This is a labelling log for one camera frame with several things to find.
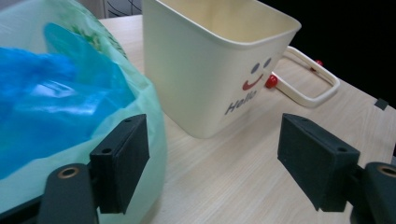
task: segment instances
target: red smile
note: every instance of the red smile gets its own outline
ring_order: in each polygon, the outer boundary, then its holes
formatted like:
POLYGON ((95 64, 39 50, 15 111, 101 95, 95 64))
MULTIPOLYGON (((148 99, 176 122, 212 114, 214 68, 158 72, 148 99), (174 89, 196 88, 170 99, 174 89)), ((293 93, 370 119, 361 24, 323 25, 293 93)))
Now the red smile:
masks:
POLYGON ((257 80, 255 82, 253 82, 251 84, 248 84, 248 81, 246 81, 244 83, 244 85, 242 86, 242 90, 247 91, 247 90, 251 89, 252 87, 254 87, 254 85, 256 85, 260 81, 262 76, 263 76, 263 74, 259 78, 257 78, 257 80))

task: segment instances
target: cream plastic bin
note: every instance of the cream plastic bin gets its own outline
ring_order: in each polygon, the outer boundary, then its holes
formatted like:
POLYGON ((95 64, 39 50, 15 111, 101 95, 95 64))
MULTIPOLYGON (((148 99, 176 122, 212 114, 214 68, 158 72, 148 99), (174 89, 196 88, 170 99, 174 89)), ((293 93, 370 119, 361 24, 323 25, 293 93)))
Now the cream plastic bin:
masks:
POLYGON ((208 138, 250 109, 300 28, 256 0, 144 0, 145 73, 164 112, 208 138))

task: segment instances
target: light wood tabletop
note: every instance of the light wood tabletop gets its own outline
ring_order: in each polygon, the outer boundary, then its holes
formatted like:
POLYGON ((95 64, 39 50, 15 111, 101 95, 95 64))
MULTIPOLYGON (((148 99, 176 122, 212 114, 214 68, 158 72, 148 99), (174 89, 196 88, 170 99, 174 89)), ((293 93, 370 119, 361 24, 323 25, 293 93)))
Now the light wood tabletop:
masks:
MULTIPOLYGON (((100 22, 145 74, 142 16, 100 22)), ((286 56, 276 66, 278 75, 308 96, 330 88, 286 56)), ((390 106, 382 110, 376 101, 343 80, 338 92, 316 108, 263 88, 246 115, 209 139, 187 135, 164 114, 168 163, 163 192, 142 223, 350 223, 349 203, 344 213, 316 211, 277 159, 282 114, 311 119, 350 144, 361 152, 364 167, 371 161, 390 163, 395 146, 396 111, 390 106)))

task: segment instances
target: black background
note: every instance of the black background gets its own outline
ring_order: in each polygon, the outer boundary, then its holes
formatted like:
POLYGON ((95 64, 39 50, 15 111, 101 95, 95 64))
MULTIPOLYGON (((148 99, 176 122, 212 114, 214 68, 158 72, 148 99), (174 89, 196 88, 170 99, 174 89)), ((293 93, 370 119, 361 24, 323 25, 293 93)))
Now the black background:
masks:
POLYGON ((290 45, 396 108, 396 7, 379 1, 260 0, 299 21, 290 45))

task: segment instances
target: black mount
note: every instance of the black mount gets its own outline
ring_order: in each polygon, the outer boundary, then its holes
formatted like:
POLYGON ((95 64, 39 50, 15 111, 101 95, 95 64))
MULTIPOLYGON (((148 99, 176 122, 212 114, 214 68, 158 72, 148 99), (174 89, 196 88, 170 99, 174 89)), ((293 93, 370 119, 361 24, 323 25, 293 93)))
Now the black mount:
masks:
POLYGON ((149 160, 146 115, 121 121, 90 160, 54 170, 43 195, 0 214, 0 223, 99 223, 98 207, 101 213, 125 214, 149 160))
POLYGON ((396 167, 358 165, 360 152, 313 121, 283 114, 278 159, 317 210, 343 212, 353 224, 396 223, 396 167))

